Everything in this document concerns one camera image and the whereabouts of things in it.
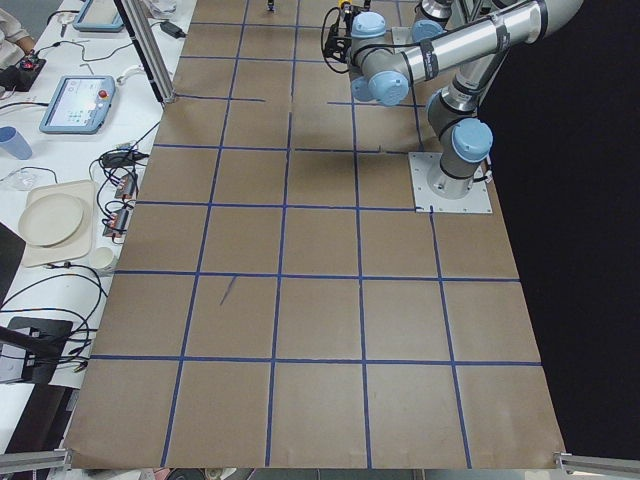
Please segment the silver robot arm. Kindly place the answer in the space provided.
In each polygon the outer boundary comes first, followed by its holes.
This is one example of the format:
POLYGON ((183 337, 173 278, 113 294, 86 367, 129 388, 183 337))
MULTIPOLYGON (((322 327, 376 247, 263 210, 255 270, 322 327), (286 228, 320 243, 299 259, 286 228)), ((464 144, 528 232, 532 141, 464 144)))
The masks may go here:
POLYGON ((458 0, 422 0, 414 8, 411 38, 419 42, 464 25, 468 18, 467 3, 458 0))
POLYGON ((426 106, 442 148, 427 184, 441 198, 460 200, 492 148, 493 133, 477 111, 509 50, 555 33, 581 6, 579 1, 496 1, 487 14, 449 30, 451 2, 420 1, 406 38, 395 42, 384 17, 368 3, 341 1, 333 9, 337 18, 328 36, 321 40, 322 55, 327 62, 343 64, 354 99, 384 106, 398 105, 415 85, 453 72, 426 106))

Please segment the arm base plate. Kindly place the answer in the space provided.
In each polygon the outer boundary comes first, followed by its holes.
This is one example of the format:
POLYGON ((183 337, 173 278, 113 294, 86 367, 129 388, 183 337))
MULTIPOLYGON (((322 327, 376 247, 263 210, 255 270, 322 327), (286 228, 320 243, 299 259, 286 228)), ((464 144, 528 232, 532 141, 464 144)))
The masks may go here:
POLYGON ((473 176, 454 179, 441 170, 440 152, 408 154, 415 210, 423 213, 492 214, 480 164, 473 176))

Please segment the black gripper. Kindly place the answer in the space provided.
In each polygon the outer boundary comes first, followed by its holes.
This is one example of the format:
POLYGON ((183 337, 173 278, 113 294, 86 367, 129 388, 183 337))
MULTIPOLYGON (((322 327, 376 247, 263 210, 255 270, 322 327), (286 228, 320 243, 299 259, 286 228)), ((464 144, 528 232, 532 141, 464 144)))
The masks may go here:
POLYGON ((351 38, 341 34, 338 27, 330 27, 327 38, 322 41, 323 58, 346 63, 350 47, 351 38))

